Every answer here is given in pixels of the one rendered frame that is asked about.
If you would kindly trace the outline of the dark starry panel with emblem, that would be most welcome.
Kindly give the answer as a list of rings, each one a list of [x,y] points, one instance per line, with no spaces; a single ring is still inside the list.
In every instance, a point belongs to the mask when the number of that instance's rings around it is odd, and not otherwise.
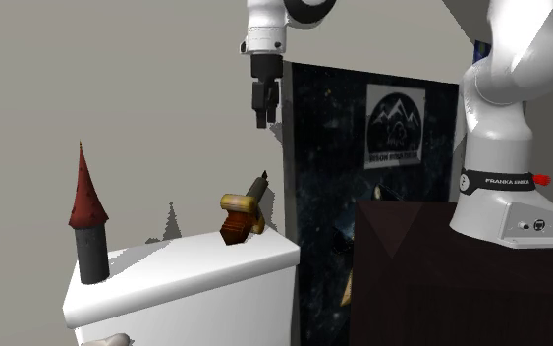
[[[458,101],[455,84],[286,64],[285,229],[301,249],[294,346],[348,346],[357,202],[450,197]]]

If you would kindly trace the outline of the brown and yellow toy cannon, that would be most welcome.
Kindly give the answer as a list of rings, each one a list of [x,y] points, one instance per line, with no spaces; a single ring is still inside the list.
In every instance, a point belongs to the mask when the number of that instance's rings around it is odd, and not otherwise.
[[[250,233],[263,233],[265,218],[259,203],[268,187],[267,178],[267,172],[263,171],[245,195],[225,194],[221,198],[220,207],[228,215],[220,228],[220,235],[227,246],[243,243]]]

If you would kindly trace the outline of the dark brown robot stand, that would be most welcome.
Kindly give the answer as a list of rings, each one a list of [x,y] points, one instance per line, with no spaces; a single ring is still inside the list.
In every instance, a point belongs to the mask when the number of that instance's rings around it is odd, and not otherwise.
[[[553,249],[461,235],[454,208],[357,203],[350,346],[553,346]]]

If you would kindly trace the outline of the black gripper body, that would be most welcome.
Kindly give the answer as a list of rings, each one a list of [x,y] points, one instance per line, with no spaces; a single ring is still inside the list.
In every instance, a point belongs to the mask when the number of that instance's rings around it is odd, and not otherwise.
[[[253,54],[250,56],[250,73],[261,82],[283,77],[283,56],[280,54]]]

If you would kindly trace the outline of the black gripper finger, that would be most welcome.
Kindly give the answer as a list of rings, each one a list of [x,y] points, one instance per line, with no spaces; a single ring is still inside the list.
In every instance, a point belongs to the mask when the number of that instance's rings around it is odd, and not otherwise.
[[[266,127],[266,87],[263,82],[252,83],[251,108],[255,112],[256,127],[264,129]]]
[[[268,123],[276,122],[276,110],[280,99],[278,81],[271,81],[266,87],[266,120]]]

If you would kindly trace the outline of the white toilet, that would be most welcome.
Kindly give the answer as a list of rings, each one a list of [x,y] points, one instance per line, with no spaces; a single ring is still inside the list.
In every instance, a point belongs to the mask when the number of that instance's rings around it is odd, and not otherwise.
[[[291,346],[300,248],[272,229],[228,246],[217,232],[109,253],[111,275],[62,307],[80,344],[125,333],[132,346]]]

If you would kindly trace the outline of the red-roofed grey toy tower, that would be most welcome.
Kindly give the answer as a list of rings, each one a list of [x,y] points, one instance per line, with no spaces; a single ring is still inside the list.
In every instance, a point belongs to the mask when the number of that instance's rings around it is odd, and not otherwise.
[[[105,224],[106,213],[92,179],[79,143],[79,166],[76,195],[69,219],[75,230],[77,258],[81,283],[91,285],[110,276]]]

